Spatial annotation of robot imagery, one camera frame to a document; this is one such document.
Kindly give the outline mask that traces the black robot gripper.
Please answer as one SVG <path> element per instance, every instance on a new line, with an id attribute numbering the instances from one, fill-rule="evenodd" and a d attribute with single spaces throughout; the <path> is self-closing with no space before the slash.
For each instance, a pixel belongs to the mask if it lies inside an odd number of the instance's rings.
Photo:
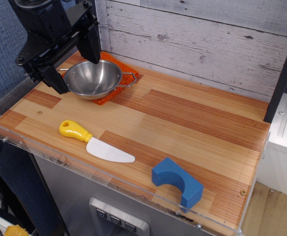
<path id="1" fill-rule="evenodd" d="M 89 0 L 65 9 L 61 0 L 17 0 L 17 15 L 28 36 L 15 62 L 27 78 L 43 81 L 58 94 L 69 92 L 56 63 L 76 47 L 81 56 L 100 61 L 98 21 Z"/>

